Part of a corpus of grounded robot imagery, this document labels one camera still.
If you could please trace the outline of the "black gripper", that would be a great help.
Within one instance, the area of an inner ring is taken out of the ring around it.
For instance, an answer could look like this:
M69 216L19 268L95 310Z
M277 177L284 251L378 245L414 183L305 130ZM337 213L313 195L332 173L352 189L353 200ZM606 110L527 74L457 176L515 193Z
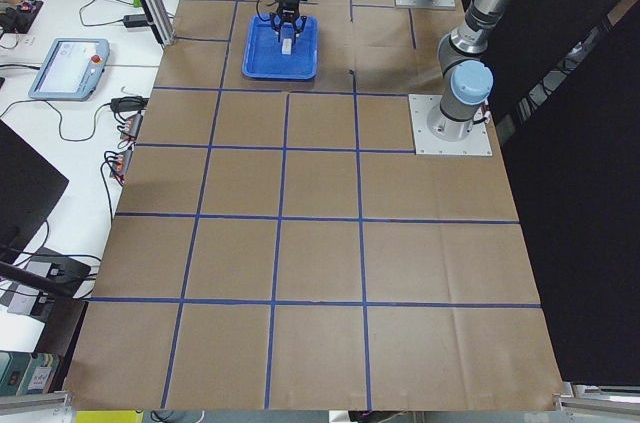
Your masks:
M294 38L297 39L303 32L307 18L300 14L299 5L302 0L275 0L278 5L275 13L269 14L271 29L278 39L281 38L282 28L289 24L294 30Z

